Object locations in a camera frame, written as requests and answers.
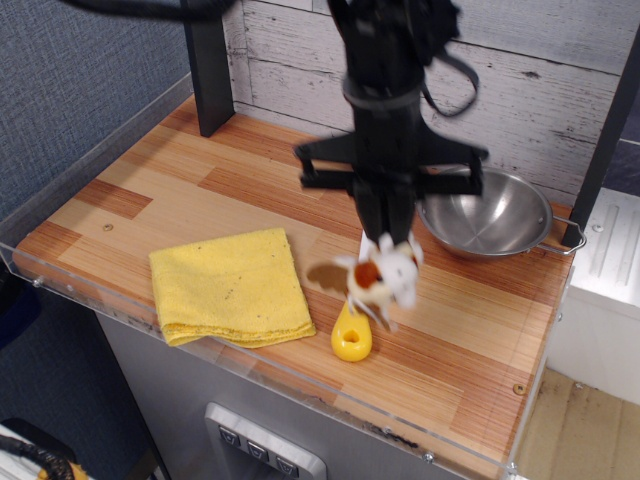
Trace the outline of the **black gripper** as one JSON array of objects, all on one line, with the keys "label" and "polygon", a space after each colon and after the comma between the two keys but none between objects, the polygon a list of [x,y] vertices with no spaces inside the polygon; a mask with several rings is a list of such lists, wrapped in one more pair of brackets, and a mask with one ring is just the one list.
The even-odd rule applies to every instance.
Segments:
[{"label": "black gripper", "polygon": [[[353,195],[369,239],[387,231],[395,245],[408,240],[416,197],[480,195],[481,147],[443,137],[425,123],[418,103],[382,111],[353,107],[354,130],[299,145],[306,188],[346,190]],[[387,210],[384,195],[387,189]]]}]

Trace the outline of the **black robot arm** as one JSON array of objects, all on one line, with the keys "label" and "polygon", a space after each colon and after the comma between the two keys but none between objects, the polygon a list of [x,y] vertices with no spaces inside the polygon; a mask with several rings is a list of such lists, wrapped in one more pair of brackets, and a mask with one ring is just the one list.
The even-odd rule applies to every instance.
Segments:
[{"label": "black robot arm", "polygon": [[487,150],[436,134],[420,108],[430,97],[424,69],[434,59],[479,85],[477,74],[445,50],[459,35],[459,10],[450,1],[332,1],[329,9],[345,46],[343,95],[354,129],[295,148],[301,183],[346,191],[366,236],[399,245],[425,196],[483,189]]}]

